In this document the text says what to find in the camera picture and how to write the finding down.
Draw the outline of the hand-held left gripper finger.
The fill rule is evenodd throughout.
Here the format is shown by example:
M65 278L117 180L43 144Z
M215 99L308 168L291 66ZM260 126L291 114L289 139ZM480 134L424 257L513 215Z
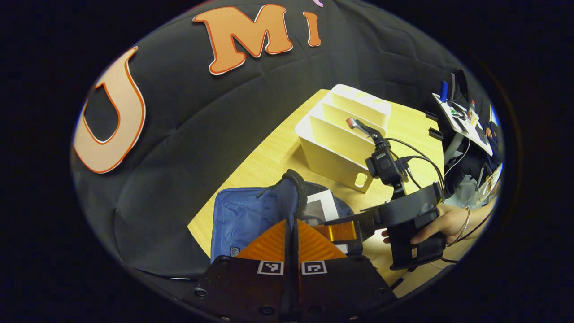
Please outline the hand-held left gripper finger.
M237 256L218 256L193 286L193 306L221 323L280 323L290 311L289 229L282 220Z
M301 323L366 323L397 298L370 259L348 256L316 229L296 221Z

